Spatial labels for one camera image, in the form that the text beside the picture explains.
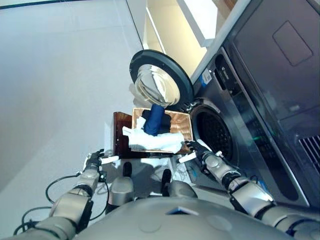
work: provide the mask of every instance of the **black cable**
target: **black cable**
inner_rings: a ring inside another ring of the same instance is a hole
[[[252,175],[252,176],[250,177],[250,180],[251,180],[251,181],[253,181],[254,179],[255,179],[255,183],[258,184],[259,178],[258,178],[257,175]]]
[[[37,229],[37,230],[41,230],[41,231],[47,232],[47,233],[53,235],[55,238],[60,239],[59,235],[53,230],[42,228],[42,227],[37,227],[37,226],[34,226],[33,228]]]
[[[248,177],[247,176],[247,173],[244,171],[244,170],[242,170],[242,169],[240,169],[238,166],[236,166],[236,165],[233,165],[230,161],[228,161],[227,159],[226,159],[226,157],[225,156],[220,156],[220,158],[227,164],[227,165],[229,165],[230,167],[233,167],[233,168],[235,168],[235,170],[237,170],[241,175],[244,175],[246,178]]]
[[[48,199],[48,201],[52,204],[55,203],[55,201],[53,201],[50,197],[49,197],[49,194],[48,194],[48,191],[49,191],[49,188],[53,185],[53,184],[56,184],[57,182],[63,180],[63,179],[70,179],[70,178],[76,178],[80,175],[81,173],[80,172],[77,172],[75,175],[70,175],[70,176],[63,176],[63,177],[60,177],[58,178],[57,180],[54,180],[53,182],[51,182],[45,189],[45,197],[46,199]]]
[[[14,230],[13,235],[14,235],[14,236],[17,235],[17,233],[19,232],[20,229],[22,229],[23,227],[28,226],[28,225],[30,225],[30,224],[32,224],[32,223],[35,223],[35,222],[30,221],[30,222],[25,222],[24,224],[21,224],[20,226],[18,226],[18,227]]]
[[[107,193],[108,193],[108,196],[106,197],[105,207],[104,207],[103,211],[102,211],[99,215],[97,215],[97,216],[95,216],[95,217],[93,217],[93,218],[90,218],[90,221],[99,218],[99,217],[106,211],[106,209],[107,209],[107,207],[108,207],[108,202],[109,202],[109,187],[108,187],[107,179],[105,179],[104,183],[105,183],[105,185],[106,185],[106,191],[107,191]]]
[[[30,212],[33,212],[35,210],[41,210],[41,209],[51,209],[50,206],[39,206],[39,207],[34,207],[34,208],[31,208],[29,209],[28,211],[26,211],[23,215],[22,215],[22,218],[21,218],[21,225],[22,225],[22,231],[25,232],[26,231],[26,228],[25,228],[25,217],[28,213]]]

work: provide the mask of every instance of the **wall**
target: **wall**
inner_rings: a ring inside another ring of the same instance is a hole
[[[142,46],[125,0],[3,9],[0,36],[1,239],[26,210],[49,204],[51,181],[111,148],[113,112],[132,112],[129,63]],[[52,198],[74,183],[57,184]],[[93,215],[105,198],[93,199]]]
[[[206,48],[200,47],[176,0],[150,0],[148,3],[166,54],[190,77],[205,55]]]

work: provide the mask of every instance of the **white label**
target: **white label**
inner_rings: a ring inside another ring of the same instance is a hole
[[[205,85],[207,85],[211,80],[212,80],[212,77],[211,77],[211,74],[208,70],[208,68],[206,68],[203,73],[202,73],[202,79],[203,79],[203,82]]]

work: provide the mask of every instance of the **ventilation grille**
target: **ventilation grille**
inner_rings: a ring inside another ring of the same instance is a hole
[[[320,173],[320,136],[311,136],[299,140],[303,149],[311,159],[318,173]]]

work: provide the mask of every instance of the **washing machine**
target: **washing machine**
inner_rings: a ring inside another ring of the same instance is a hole
[[[131,78],[150,103],[189,113],[194,139],[278,203],[319,209],[319,22],[316,1],[251,1],[194,84],[154,50],[134,55]],[[186,167],[195,184],[223,191],[194,161]]]

